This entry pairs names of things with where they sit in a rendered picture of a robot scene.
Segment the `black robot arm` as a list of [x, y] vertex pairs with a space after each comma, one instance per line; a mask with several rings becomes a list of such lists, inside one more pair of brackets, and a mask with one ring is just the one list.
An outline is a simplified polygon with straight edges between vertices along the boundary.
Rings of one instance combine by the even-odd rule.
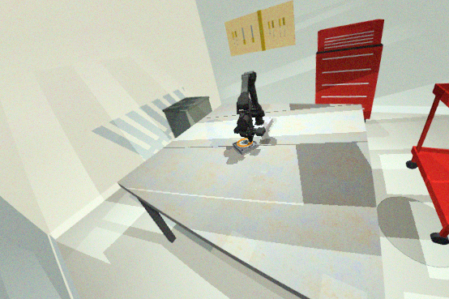
[[252, 134], [252, 128], [248, 123], [253, 117], [255, 118], [255, 125], [262, 126], [265, 122], [265, 120], [263, 120], [265, 112], [258, 102], [255, 88], [256, 79], [257, 74], [254, 71], [246, 72], [242, 75], [241, 95], [237, 99], [237, 114], [240, 115], [237, 120], [237, 126], [241, 128], [239, 135], [244, 138], [247, 138]]

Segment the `orange round plate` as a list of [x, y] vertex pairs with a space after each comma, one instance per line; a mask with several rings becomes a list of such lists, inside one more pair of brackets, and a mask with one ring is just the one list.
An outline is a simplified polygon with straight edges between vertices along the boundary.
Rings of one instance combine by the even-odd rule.
[[238, 146], [238, 147], [249, 147], [249, 146], [252, 145], [252, 143], [253, 143], [253, 141], [252, 141], [252, 143], [250, 143], [249, 139], [246, 139], [246, 140], [248, 141], [248, 143], [242, 144], [242, 140], [245, 140], [245, 139], [240, 139], [240, 140], [237, 142], [237, 146]]

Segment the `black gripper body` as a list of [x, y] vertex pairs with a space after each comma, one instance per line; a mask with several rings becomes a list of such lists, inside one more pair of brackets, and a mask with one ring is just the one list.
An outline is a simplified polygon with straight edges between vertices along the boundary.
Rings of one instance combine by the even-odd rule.
[[[251, 126], [252, 128], [252, 135], [256, 134], [257, 136], [263, 136], [266, 132], [266, 129], [264, 127], [259, 127], [257, 130], [254, 128], [253, 126], [253, 121], [254, 119], [252, 119], [251, 121], [249, 121], [248, 125]], [[236, 126], [233, 130], [234, 134], [238, 134], [240, 131], [240, 127]]]

